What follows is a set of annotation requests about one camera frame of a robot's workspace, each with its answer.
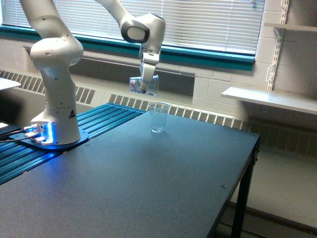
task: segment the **cable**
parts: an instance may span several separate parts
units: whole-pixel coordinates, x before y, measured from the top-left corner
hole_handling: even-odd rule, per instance
[[[20,140],[32,139],[32,138],[39,137],[39,136],[40,136],[40,134],[38,134],[38,135],[33,135],[33,136],[30,136],[30,137],[25,137],[25,138],[15,139],[15,140],[0,140],[0,143],[8,143],[8,142],[14,142],[14,141],[20,141]]]
[[[5,133],[3,135],[0,136],[0,139],[4,138],[4,137],[8,137],[10,135],[14,135],[14,134],[17,134],[17,133],[23,133],[24,130],[21,129],[21,130],[16,130],[16,131],[12,131],[12,132],[8,132],[8,133]]]

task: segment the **window blinds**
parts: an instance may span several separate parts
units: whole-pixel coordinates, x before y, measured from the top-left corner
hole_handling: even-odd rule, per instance
[[[73,33],[122,39],[112,16],[94,0],[54,0]],[[166,20],[164,45],[254,55],[264,0],[121,0],[140,16]],[[29,27],[19,0],[1,0],[3,24]]]

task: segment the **window sill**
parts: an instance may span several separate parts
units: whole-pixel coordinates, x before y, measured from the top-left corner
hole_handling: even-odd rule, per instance
[[[33,29],[3,25],[0,25],[0,36],[32,41],[41,39],[40,35]],[[139,55],[140,46],[138,44],[102,37],[78,34],[74,34],[74,36],[82,43],[85,50],[126,54],[134,58]],[[185,63],[195,67],[211,66],[252,71],[255,57],[162,46],[160,60],[165,63]]]

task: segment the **plastic cup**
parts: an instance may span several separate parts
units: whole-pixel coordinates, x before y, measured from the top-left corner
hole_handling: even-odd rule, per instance
[[[151,131],[160,133],[165,131],[167,112],[170,105],[167,103],[150,103]]]

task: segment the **white shelf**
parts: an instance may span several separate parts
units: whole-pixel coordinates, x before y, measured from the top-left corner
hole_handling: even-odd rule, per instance
[[[291,25],[291,24],[276,24],[276,23],[265,23],[264,26],[275,27],[275,28],[286,29],[286,30],[293,30],[293,31],[317,32],[317,27],[312,27],[312,26],[298,26],[298,25]]]
[[[12,80],[0,78],[0,90],[18,87],[21,84]]]
[[[254,87],[233,86],[221,94],[226,98],[317,115],[317,98]]]

